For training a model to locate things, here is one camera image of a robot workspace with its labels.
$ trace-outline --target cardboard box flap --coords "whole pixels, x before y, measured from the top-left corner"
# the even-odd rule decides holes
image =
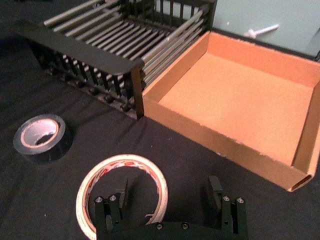
[[[314,88],[301,138],[292,163],[296,169],[311,176],[315,175],[320,152],[319,123],[320,82]]]

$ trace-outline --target black electrical tape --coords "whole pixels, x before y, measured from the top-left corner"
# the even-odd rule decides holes
[[[64,120],[43,114],[27,120],[16,131],[14,148],[27,160],[44,164],[60,159],[71,147],[72,135]]]

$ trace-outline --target cardboard edge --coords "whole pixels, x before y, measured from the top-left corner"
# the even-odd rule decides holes
[[[315,86],[292,166],[314,176],[320,155],[320,82]]]
[[[160,101],[180,78],[203,56],[208,49],[210,32],[206,32],[163,73],[161,73],[144,91],[143,97],[152,96]]]
[[[314,88],[319,81],[320,64],[315,61],[216,32],[210,33],[208,52],[308,88]]]
[[[232,162],[289,192],[297,189],[293,186],[301,181],[306,181],[305,178],[308,177],[300,170],[271,159],[266,155],[261,155],[260,152],[248,146],[239,144],[223,134],[160,105],[152,98],[145,97],[144,107],[146,117],[216,152],[218,155],[224,153],[221,155],[222,157],[230,159]]]

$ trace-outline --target metal rod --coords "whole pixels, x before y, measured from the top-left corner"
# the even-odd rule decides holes
[[[106,18],[107,16],[119,11],[121,9],[122,5],[120,6],[116,6],[114,8],[112,8],[111,10],[109,10],[108,12],[105,12],[95,18],[93,18],[92,20],[90,21],[87,21],[86,23],[84,24],[81,24],[80,26],[68,31],[65,36],[67,37],[70,37],[70,36],[74,36],[75,34],[79,33],[80,31],[83,31],[84,29],[90,27],[91,25],[93,24],[96,24],[97,22],[103,20],[104,18]]]
[[[166,65],[172,61],[175,57],[179,56],[181,52],[185,50],[185,48],[194,40],[201,32],[203,29],[199,29],[195,34],[193,34],[191,37],[189,37],[179,48],[176,48],[176,50],[165,59],[159,66],[157,66],[148,76],[144,78],[144,81],[146,84],[150,82],[150,80],[154,79],[159,72],[166,67]]]
[[[199,22],[191,26],[186,32],[184,32],[180,37],[176,38],[171,44],[168,44],[164,47],[158,54],[156,54],[153,58],[151,58],[148,62],[145,63],[144,68],[146,69],[150,64],[153,64],[154,61],[159,61],[163,57],[164,53],[167,53],[168,49],[175,49],[179,44],[182,44],[183,41],[194,32],[201,24],[203,24],[204,20],[201,19]]]
[[[150,33],[152,32],[152,30],[148,30],[146,31],[143,35],[141,35],[139,38],[137,38],[136,40],[132,41],[129,45],[127,45],[126,47],[122,48],[121,50],[116,52],[116,55],[119,56],[123,53],[125,53],[129,48],[131,48],[132,46],[134,46],[135,44],[137,44],[138,42],[140,42],[142,39],[144,39],[146,36],[148,36]]]
[[[103,0],[91,0],[91,1],[87,1],[79,6],[73,7],[71,9],[69,9],[68,11],[65,11],[57,16],[54,16],[46,21],[43,22],[43,24],[47,27],[50,27],[54,24],[57,24],[59,21],[63,21],[66,18],[70,17],[70,16],[74,16],[76,13],[80,12],[81,10],[87,9],[89,7],[92,8],[92,5],[95,3],[99,3],[102,2]]]
[[[103,35],[107,34],[108,32],[112,31],[113,29],[115,29],[116,27],[120,26],[124,21],[119,21],[116,24],[112,25],[111,27],[108,27],[107,29],[103,30],[102,32],[100,32],[99,34],[91,37],[90,39],[88,39],[87,41],[85,41],[86,44],[91,44],[93,43],[95,40],[101,38]]]
[[[147,42],[149,42],[151,39],[153,39],[158,34],[158,31],[151,34],[149,37],[147,37],[145,40],[141,41],[138,45],[136,45],[134,48],[132,48],[130,51],[128,51],[125,55],[123,55],[124,58],[129,57],[131,54],[133,54],[135,51],[137,51],[139,48],[141,48],[143,45],[145,45]]]
[[[124,40],[122,43],[120,43],[117,46],[115,46],[114,48],[112,48],[109,52],[113,54],[115,51],[119,50],[121,47],[130,43],[133,39],[139,37],[139,35],[142,34],[145,30],[146,30],[145,27],[142,28],[140,31],[136,32],[135,34],[133,34],[132,36],[130,36],[126,40]]]
[[[186,38],[188,38],[202,23],[204,20],[202,19],[197,24],[192,26],[188,31],[186,31],[182,36],[180,36],[177,41],[169,45],[167,48],[159,52],[156,56],[154,56],[148,63],[145,64],[142,69],[145,75],[148,75],[158,64],[160,64],[170,53],[172,53],[176,48],[178,48]]]
[[[118,32],[116,35],[110,37],[109,39],[107,39],[106,41],[100,43],[97,48],[101,49],[103,48],[105,45],[111,43],[112,41],[114,41],[115,39],[119,38],[120,36],[122,36],[123,34],[125,34],[126,32],[128,32],[130,29],[132,29],[135,25],[131,24],[128,27],[126,27],[124,30]]]
[[[157,44],[163,37],[165,36],[164,33],[160,34],[157,38],[155,38],[153,41],[151,41],[148,45],[146,45],[144,48],[142,48],[140,51],[138,51],[135,55],[130,57],[130,60],[135,60],[137,57],[142,55],[145,51],[150,49],[152,46]]]
[[[107,8],[108,6],[110,6],[110,4],[107,4],[107,3],[102,4],[99,7],[96,7],[94,9],[90,10],[90,11],[87,11],[87,12],[75,17],[75,18],[72,18],[69,21],[66,21],[65,23],[63,23],[61,25],[58,25],[58,26],[54,27],[53,31],[54,32],[59,32],[59,31],[66,30],[67,28],[70,28],[70,27],[74,26],[75,24],[79,23],[80,21],[82,21],[82,20],[84,20],[84,19],[86,19],[86,18],[88,18],[88,17],[100,12],[102,9]]]
[[[166,45],[171,43],[177,36],[183,33],[191,24],[193,24],[196,20],[198,20],[203,14],[203,11],[200,10],[197,14],[195,14],[192,18],[182,24],[179,28],[177,28],[173,33],[171,33],[168,37],[162,40],[156,47],[152,50],[147,52],[143,57],[142,60],[146,63],[148,62],[153,56],[159,53]]]
[[[121,42],[122,40],[124,40],[125,38],[129,37],[130,35],[132,35],[133,33],[135,33],[137,30],[140,29],[140,26],[136,26],[134,29],[132,29],[131,31],[127,32],[126,34],[122,35],[121,37],[119,37],[117,40],[109,43],[107,46],[105,46],[103,48],[104,51],[109,50],[110,48],[116,46],[119,42]]]
[[[104,21],[104,22],[100,23],[99,25],[95,26],[94,28],[84,32],[83,34],[77,36],[75,39],[76,40],[83,40],[83,39],[89,38],[95,32],[99,31],[100,29],[103,29],[103,28],[107,27],[108,25],[112,24],[114,21],[120,19],[121,17],[122,17],[121,14],[119,14],[117,16],[114,16],[114,17],[108,19],[107,21]]]
[[[106,34],[106,35],[102,36],[101,38],[97,39],[96,41],[92,42],[91,45],[92,46],[97,46],[99,43],[101,43],[102,41],[108,39],[111,36],[114,36],[114,34],[118,33],[119,31],[121,31],[122,29],[124,29],[128,25],[129,25],[129,23],[125,22],[123,25],[118,26],[113,31],[109,32],[108,34]]]

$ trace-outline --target light blue wall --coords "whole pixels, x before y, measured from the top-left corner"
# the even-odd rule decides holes
[[[169,1],[164,12],[169,13]],[[180,5],[173,14],[179,16]],[[185,9],[190,16],[190,9]],[[320,50],[320,0],[217,0],[213,26],[238,35],[280,24],[256,39],[315,56]]]

